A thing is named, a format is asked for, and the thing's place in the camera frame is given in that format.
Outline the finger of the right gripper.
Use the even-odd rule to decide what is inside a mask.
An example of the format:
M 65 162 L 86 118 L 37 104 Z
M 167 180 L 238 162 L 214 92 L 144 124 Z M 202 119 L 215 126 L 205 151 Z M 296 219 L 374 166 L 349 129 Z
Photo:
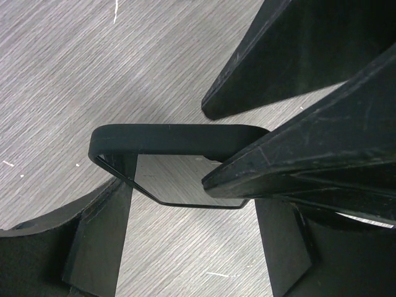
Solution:
M 214 198 L 279 198 L 395 222 L 395 48 L 202 181 Z
M 339 84 L 394 43 L 394 1 L 264 1 L 202 111 L 218 120 Z

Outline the black phone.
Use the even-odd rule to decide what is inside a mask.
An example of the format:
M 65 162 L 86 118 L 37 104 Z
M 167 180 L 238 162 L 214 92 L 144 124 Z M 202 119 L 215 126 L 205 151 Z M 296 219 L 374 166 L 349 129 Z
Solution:
M 241 124 L 109 124 L 91 135 L 89 159 L 154 202 L 238 210 L 242 198 L 212 198 L 202 179 L 268 131 Z

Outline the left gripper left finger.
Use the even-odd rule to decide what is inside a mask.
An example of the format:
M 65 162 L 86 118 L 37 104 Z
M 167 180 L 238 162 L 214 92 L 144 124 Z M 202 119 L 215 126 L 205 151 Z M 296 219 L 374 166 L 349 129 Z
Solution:
M 1 230 L 1 296 L 114 296 L 132 188 L 112 178 Z

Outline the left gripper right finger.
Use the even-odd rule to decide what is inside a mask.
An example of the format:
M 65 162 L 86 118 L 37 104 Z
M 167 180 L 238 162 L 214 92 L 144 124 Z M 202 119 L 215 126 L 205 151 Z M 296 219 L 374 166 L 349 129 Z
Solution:
M 257 199 L 274 296 L 395 296 L 395 230 Z

